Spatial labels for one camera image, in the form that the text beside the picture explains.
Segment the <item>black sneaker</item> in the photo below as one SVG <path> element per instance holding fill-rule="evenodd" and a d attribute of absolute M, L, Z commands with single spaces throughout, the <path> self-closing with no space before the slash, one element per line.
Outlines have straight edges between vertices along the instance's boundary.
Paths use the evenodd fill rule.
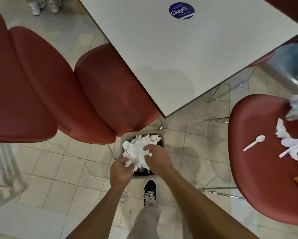
<path fill-rule="evenodd" d="M 153 179 L 148 180 L 144 187 L 144 206 L 151 201 L 157 203 L 156 190 L 156 182 Z"/>

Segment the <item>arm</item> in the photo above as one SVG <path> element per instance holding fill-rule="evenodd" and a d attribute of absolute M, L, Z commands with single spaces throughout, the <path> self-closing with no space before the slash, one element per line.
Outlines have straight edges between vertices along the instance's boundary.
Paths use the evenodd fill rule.
<path fill-rule="evenodd" d="M 173 167 L 165 148 L 147 145 L 152 156 L 145 160 L 150 170 L 159 175 L 170 188 L 193 238 L 256 239 L 247 228 L 201 193 Z"/>
<path fill-rule="evenodd" d="M 107 194 L 66 239 L 107 239 L 109 237 L 120 197 L 129 184 L 135 167 L 131 164 L 125 168 L 124 162 L 128 160 L 128 158 L 120 158 L 112 164 L 111 187 Z"/>

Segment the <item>hand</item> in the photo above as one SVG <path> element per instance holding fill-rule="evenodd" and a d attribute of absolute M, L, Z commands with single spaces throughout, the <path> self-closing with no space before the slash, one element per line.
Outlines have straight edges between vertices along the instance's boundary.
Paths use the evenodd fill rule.
<path fill-rule="evenodd" d="M 111 188 L 119 188 L 124 190 L 129 184 L 135 164 L 132 163 L 129 167 L 125 167 L 125 162 L 129 161 L 129 158 L 119 158 L 116 160 L 110 168 L 110 185 Z"/>
<path fill-rule="evenodd" d="M 143 148 L 144 151 L 148 149 L 152 156 L 145 155 L 145 161 L 153 173 L 163 177 L 166 172 L 174 169 L 171 158 L 165 148 L 153 144 L 148 144 Z"/>

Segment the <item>forearm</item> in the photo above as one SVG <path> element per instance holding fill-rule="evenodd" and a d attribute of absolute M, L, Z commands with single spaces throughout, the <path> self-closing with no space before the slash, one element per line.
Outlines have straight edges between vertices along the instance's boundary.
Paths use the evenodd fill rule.
<path fill-rule="evenodd" d="M 103 199 L 67 239 L 108 239 L 122 193 L 121 188 L 109 189 Z"/>
<path fill-rule="evenodd" d="M 193 238 L 257 238 L 253 233 L 187 182 L 177 170 L 163 176 Z"/>

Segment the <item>tiled floor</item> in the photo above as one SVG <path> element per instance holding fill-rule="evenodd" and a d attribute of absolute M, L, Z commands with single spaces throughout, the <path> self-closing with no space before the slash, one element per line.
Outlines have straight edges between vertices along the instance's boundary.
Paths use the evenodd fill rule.
<path fill-rule="evenodd" d="M 72 67 L 85 52 L 105 43 L 77 0 L 66 0 L 57 15 L 44 10 L 39 17 L 31 15 L 23 0 L 0 0 L 0 12 L 8 26 L 28 27 L 49 41 Z M 163 134 L 173 164 L 197 188 L 234 184 L 228 159 L 227 124 L 203 121 L 229 116 L 233 106 L 249 94 L 290 95 L 258 67 L 246 69 L 224 82 L 217 94 L 251 73 L 248 83 L 218 101 L 206 103 L 213 92 L 207 93 L 165 120 Z M 58 131 L 49 142 L 0 144 L 0 183 L 13 184 L 12 190 L 0 191 L 0 239 L 3 235 L 21 239 L 63 239 L 110 188 L 108 171 L 114 161 L 110 148 L 117 156 L 120 138 L 109 148 L 82 143 Z M 64 151 L 79 160 L 64 155 Z M 89 174 L 84 164 L 96 177 Z M 132 180 L 127 186 L 127 202 L 118 205 L 114 226 L 130 229 L 143 207 L 143 183 L 142 179 Z M 162 238 L 182 238 L 181 212 L 163 180 L 157 178 L 157 183 L 161 208 L 158 233 Z M 273 221 L 245 201 L 208 196 L 263 239 L 298 238 L 298 227 Z"/>

